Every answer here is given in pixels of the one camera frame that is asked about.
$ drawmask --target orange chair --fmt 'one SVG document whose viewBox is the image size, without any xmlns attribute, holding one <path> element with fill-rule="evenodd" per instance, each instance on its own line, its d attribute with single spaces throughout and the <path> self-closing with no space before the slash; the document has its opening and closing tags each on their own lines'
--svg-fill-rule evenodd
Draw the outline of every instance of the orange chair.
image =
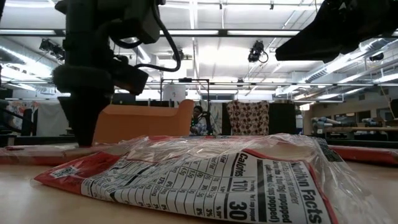
<svg viewBox="0 0 398 224">
<path fill-rule="evenodd" d="M 139 136 L 188 136 L 194 102 L 178 108 L 109 105 L 98 116 L 94 142 L 118 143 Z"/>
</svg>

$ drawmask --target wooden table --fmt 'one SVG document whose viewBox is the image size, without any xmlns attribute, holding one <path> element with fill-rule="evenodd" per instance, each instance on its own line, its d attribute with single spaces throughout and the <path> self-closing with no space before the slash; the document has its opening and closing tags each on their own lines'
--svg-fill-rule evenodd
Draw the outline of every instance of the wooden table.
<svg viewBox="0 0 398 224">
<path fill-rule="evenodd" d="M 380 204 L 398 223 L 398 169 L 349 163 Z M 34 183 L 48 167 L 0 166 L 1 224 L 213 223 L 185 215 L 149 210 L 70 194 Z"/>
</svg>

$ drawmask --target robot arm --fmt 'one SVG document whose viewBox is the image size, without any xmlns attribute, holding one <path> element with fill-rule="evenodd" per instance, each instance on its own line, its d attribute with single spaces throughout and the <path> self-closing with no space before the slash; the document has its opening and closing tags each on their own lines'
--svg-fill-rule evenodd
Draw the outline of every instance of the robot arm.
<svg viewBox="0 0 398 224">
<path fill-rule="evenodd" d="M 398 28 L 398 1 L 324 0 L 314 21 L 276 50 L 277 60 L 334 60 Z"/>
<path fill-rule="evenodd" d="M 71 97 L 61 98 L 62 108 L 75 132 L 79 145 L 90 146 L 99 113 L 110 102 L 114 86 L 133 95 L 142 93 L 148 74 L 140 70 L 150 67 L 176 72 L 181 59 L 169 32 L 159 16 L 161 0 L 63 0 L 56 10 L 67 18 L 65 64 L 53 71 L 53 82 Z M 176 55 L 175 68 L 151 64 L 128 64 L 128 58 L 115 55 L 109 39 L 125 49 L 158 41 L 163 31 Z M 135 37 L 137 42 L 123 39 Z"/>
</svg>

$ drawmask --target ceiling light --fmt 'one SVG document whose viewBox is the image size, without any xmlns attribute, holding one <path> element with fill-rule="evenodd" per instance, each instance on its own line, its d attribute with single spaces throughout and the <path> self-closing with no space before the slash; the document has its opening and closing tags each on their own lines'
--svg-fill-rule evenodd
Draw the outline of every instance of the ceiling light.
<svg viewBox="0 0 398 224">
<path fill-rule="evenodd" d="M 299 30 L 229 30 L 228 35 L 282 36 L 293 37 Z"/>
<path fill-rule="evenodd" d="M 337 86 L 374 86 L 370 83 L 339 83 Z"/>
<path fill-rule="evenodd" d="M 300 111 L 309 111 L 313 103 L 307 103 L 300 106 Z"/>
<path fill-rule="evenodd" d="M 0 35 L 55 35 L 54 30 L 0 29 Z"/>
<path fill-rule="evenodd" d="M 218 30 L 169 30 L 170 35 L 218 35 Z"/>
<path fill-rule="evenodd" d="M 13 81 L 11 83 L 13 83 L 13 84 L 20 84 L 20 83 L 23 83 L 23 84 L 50 84 L 49 82 L 35 82 L 35 81 Z"/>
<path fill-rule="evenodd" d="M 319 96 L 317 99 L 326 100 L 326 99 L 330 99 L 330 98 L 336 97 L 338 95 L 339 94 L 326 94 L 326 95 Z"/>
<path fill-rule="evenodd" d="M 29 57 L 26 57 L 25 55 L 21 55 L 13 50 L 7 49 L 3 46 L 0 46 L 0 49 L 6 51 L 9 54 L 12 54 L 13 56 L 23 60 L 26 65 L 16 65 L 17 67 L 19 66 L 25 66 L 26 70 L 29 70 L 30 72 L 36 74 L 38 77 L 51 77 L 51 68 L 36 61 L 33 60 Z"/>
<path fill-rule="evenodd" d="M 374 83 L 388 82 L 388 81 L 395 80 L 395 79 L 398 79 L 398 73 L 393 74 L 393 75 L 384 75 L 383 77 L 375 80 Z"/>
<path fill-rule="evenodd" d="M 350 77 L 347 77 L 347 78 L 344 78 L 344 79 L 342 79 L 342 80 L 340 80 L 338 83 L 346 83 L 346 82 L 351 82 L 351 81 L 354 81 L 355 79 L 357 79 L 357 78 L 359 78 L 359 77 L 361 77 L 362 75 L 352 75 L 352 76 L 350 76 Z"/>
<path fill-rule="evenodd" d="M 33 88 L 32 86 L 26 85 L 26 84 L 18 84 L 18 85 L 15 85 L 15 84 L 8 84 L 8 85 L 14 86 L 14 87 L 18 87 L 18 88 L 23 88 L 23 89 L 25 89 L 25 90 L 36 91 L 35 88 Z"/>
<path fill-rule="evenodd" d="M 15 4 L 6 2 L 7 7 L 26 7 L 26 8 L 54 8 L 54 6 L 50 4 Z"/>
<path fill-rule="evenodd" d="M 228 9 L 237 9 L 240 11 L 270 11 L 270 4 L 228 4 Z M 298 6 L 298 5 L 274 5 L 272 11 L 309 11 L 315 10 L 315 6 Z"/>
<path fill-rule="evenodd" d="M 346 93 L 344 93 L 345 95 L 350 95 L 350 94 L 353 94 L 353 93 L 356 93 L 356 92 L 358 92 L 358 91 L 361 91 L 361 90 L 363 90 L 364 88 L 358 88 L 358 89 L 355 89 L 355 90 L 350 90 L 350 91 L 348 91 L 348 92 L 346 92 Z"/>
<path fill-rule="evenodd" d="M 17 70 L 11 69 L 9 67 L 3 67 L 1 70 L 1 76 L 7 77 L 12 80 L 24 80 L 24 81 L 43 81 L 33 75 L 18 72 Z"/>
</svg>

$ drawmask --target patterned curtain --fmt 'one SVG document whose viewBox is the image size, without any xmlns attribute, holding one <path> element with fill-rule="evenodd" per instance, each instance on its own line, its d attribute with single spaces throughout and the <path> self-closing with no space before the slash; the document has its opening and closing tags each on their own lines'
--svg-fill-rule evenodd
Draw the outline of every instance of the patterned curtain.
<svg viewBox="0 0 398 224">
<path fill-rule="evenodd" d="M 232 101 L 227 104 L 232 135 L 264 136 L 268 135 L 269 103 L 240 103 Z"/>
<path fill-rule="evenodd" d="M 33 114 L 35 113 L 38 107 L 39 104 L 36 101 L 10 101 L 9 105 L 7 106 L 7 110 L 23 116 L 24 111 L 26 109 L 32 109 L 32 121 L 33 121 Z M 22 119 L 14 117 L 13 122 L 15 128 L 22 129 Z"/>
<path fill-rule="evenodd" d="M 195 106 L 201 106 L 204 111 L 208 111 L 208 103 L 205 100 L 195 102 Z M 213 134 L 219 135 L 223 132 L 223 104 L 210 102 L 210 123 L 213 128 Z"/>
</svg>

